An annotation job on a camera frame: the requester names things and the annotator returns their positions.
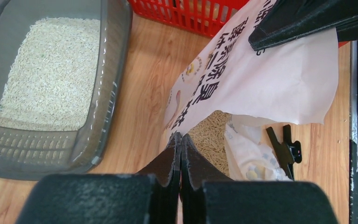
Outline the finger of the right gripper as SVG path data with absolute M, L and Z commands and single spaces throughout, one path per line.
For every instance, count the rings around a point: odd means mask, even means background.
M 358 40 L 358 0 L 279 0 L 248 41 L 258 51 L 331 28 L 339 42 Z

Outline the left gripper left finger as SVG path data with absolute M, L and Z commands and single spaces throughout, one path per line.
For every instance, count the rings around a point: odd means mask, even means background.
M 177 222 L 180 191 L 181 139 L 173 133 L 165 149 L 137 173 L 154 176 L 149 203 L 150 224 L 175 224 Z

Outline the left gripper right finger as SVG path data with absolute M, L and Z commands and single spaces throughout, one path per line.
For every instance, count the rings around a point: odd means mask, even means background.
M 207 222 L 207 200 L 204 182 L 232 181 L 210 163 L 196 148 L 191 136 L 182 137 L 180 198 L 183 223 L 205 224 Z

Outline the pink cat litter bag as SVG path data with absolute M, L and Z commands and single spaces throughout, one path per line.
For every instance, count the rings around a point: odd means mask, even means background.
M 254 51 L 248 38 L 272 0 L 243 6 L 180 74 L 171 88 L 160 146 L 187 133 L 214 111 L 230 113 L 225 151 L 235 180 L 287 181 L 261 127 L 322 123 L 338 86 L 334 28 Z

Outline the black bag clip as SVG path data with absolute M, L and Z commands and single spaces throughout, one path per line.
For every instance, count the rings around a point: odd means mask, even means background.
M 284 125 L 282 129 L 282 142 L 278 141 L 273 127 L 268 127 L 266 131 L 280 167 L 284 170 L 289 179 L 294 180 L 293 165 L 295 163 L 301 163 L 303 160 L 301 142 L 297 140 L 295 142 L 292 141 L 291 125 Z

